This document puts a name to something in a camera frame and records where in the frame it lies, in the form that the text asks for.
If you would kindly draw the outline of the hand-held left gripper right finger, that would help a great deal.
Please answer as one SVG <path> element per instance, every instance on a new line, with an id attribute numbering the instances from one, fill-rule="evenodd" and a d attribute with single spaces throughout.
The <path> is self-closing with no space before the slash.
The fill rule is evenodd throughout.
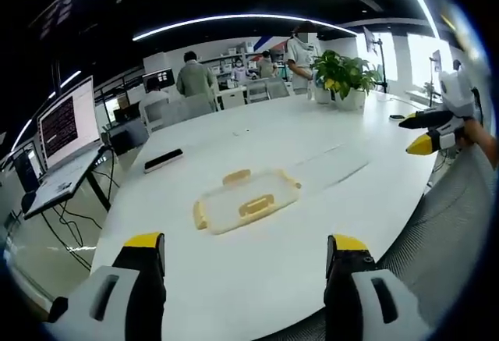
<path id="1" fill-rule="evenodd" d="M 324 290 L 327 340 L 425 340 L 430 327 L 409 288 L 380 269 L 354 237 L 327 239 Z"/>

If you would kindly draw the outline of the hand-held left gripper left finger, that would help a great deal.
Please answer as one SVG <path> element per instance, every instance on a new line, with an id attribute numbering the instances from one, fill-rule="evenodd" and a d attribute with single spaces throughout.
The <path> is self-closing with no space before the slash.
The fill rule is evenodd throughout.
<path id="1" fill-rule="evenodd" d="M 160 340 L 164 277 L 165 235 L 134 236 L 111 265 L 54 300 L 46 329 L 56 340 Z"/>

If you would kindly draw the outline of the person's right hand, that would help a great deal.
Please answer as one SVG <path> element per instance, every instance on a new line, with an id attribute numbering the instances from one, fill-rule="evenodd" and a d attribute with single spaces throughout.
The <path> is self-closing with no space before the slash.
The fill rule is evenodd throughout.
<path id="1" fill-rule="evenodd" d="M 483 127 L 476 119 L 466 119 L 464 121 L 462 134 L 456 139 L 456 144 L 460 148 L 471 147 L 474 144 L 481 145 L 483 138 Z"/>

